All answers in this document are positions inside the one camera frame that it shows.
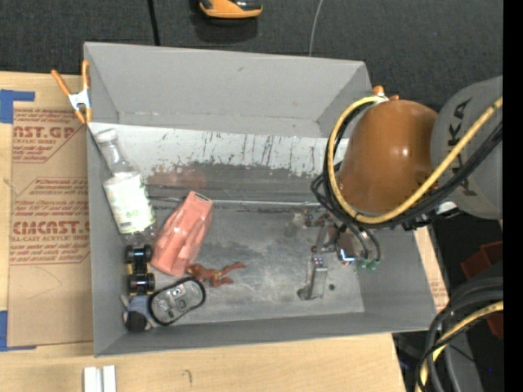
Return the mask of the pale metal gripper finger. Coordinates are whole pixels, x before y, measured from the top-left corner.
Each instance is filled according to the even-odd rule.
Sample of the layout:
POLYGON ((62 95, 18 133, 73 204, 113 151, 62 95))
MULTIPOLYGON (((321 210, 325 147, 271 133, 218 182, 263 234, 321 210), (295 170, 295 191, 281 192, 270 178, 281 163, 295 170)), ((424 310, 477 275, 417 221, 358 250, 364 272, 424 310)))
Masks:
POLYGON ((306 285, 297 291, 302 301, 321 299, 327 286, 329 268, 322 256, 313 256, 307 265, 306 285))
POLYGON ((308 212, 296 212, 293 218, 287 222, 284 228, 286 238, 293 238, 300 229, 306 229, 311 225, 311 216, 308 212))

